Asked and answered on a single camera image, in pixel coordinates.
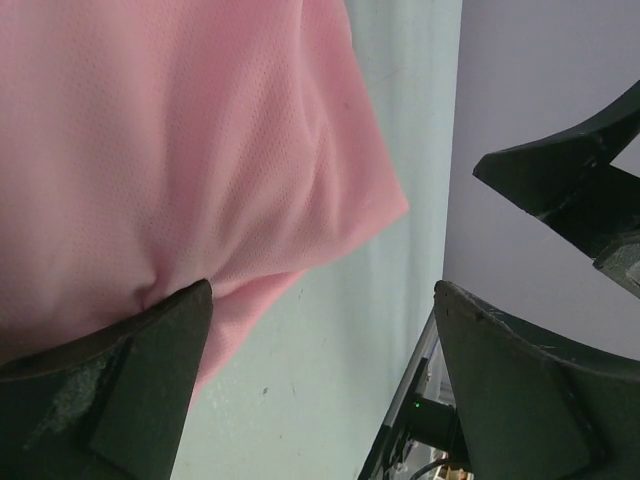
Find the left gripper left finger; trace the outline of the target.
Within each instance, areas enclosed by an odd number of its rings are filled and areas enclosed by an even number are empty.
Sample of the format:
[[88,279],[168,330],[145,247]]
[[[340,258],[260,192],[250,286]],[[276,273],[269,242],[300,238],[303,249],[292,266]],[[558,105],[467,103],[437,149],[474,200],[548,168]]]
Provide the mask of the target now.
[[2,366],[2,478],[170,478],[212,312],[201,280]]

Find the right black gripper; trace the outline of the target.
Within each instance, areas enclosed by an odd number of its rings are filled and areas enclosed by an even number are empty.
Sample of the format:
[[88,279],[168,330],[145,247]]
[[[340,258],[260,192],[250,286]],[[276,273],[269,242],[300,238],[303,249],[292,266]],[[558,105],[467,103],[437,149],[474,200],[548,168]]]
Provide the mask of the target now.
[[546,215],[598,272],[637,295],[639,178],[611,163],[638,135],[634,84],[571,128],[484,155],[473,175],[521,210]]

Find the pink t shirt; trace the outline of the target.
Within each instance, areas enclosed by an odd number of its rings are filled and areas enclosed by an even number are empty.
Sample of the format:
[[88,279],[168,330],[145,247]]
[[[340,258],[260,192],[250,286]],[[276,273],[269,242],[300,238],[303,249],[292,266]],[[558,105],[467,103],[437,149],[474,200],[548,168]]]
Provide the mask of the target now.
[[208,381],[407,210],[341,1],[1,5],[1,359],[199,280]]

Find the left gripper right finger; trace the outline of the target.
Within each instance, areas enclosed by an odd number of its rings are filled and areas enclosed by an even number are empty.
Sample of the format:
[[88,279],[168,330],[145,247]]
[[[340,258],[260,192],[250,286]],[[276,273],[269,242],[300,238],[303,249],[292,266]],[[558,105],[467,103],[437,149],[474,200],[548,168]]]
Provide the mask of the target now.
[[447,281],[434,310],[478,479],[636,479],[639,363],[510,315]]

